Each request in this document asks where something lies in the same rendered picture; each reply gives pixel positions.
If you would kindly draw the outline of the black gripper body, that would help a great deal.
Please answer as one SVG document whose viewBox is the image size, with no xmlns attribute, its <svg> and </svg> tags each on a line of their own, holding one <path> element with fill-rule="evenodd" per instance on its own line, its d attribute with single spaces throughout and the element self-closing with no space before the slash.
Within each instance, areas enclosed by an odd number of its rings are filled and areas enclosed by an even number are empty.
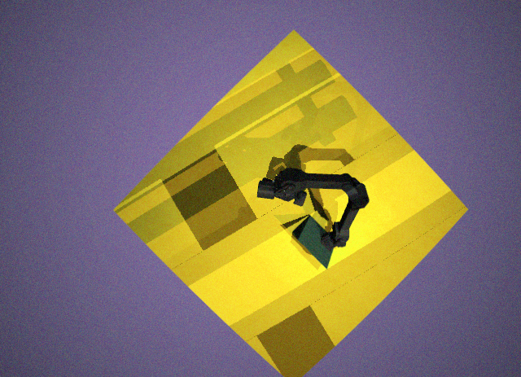
<svg viewBox="0 0 521 377">
<path fill-rule="evenodd" d="M 265 181 L 265 182 L 272 182 L 273 180 L 268 179 L 268 178 L 263 178 L 262 181 Z M 293 202 L 293 204 L 296 204 L 296 205 L 299 205 L 300 207 L 302 207 L 302 206 L 304 205 L 304 202 L 305 202 L 306 196 L 307 196 L 307 192 L 306 192 L 306 191 L 301 191 L 301 192 L 300 192 L 300 199 L 295 199 L 295 201 Z"/>
</svg>

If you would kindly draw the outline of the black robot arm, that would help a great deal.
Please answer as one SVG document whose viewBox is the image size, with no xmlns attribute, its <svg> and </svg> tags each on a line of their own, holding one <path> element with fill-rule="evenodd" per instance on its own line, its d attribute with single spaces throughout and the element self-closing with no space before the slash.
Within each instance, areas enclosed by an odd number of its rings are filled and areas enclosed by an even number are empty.
<svg viewBox="0 0 521 377">
<path fill-rule="evenodd" d="M 348 196 L 348 204 L 340 221 L 334 221 L 332 231 L 323 233 L 321 244 L 331 252 L 332 248 L 344 248 L 349 240 L 349 228 L 360 208 L 364 208 L 370 198 L 366 185 L 359 183 L 348 173 L 324 174 L 306 173 L 301 169 L 287 168 L 279 173 L 274 182 L 259 181 L 257 198 L 284 201 L 300 199 L 300 192 L 306 188 L 343 190 Z"/>
</svg>

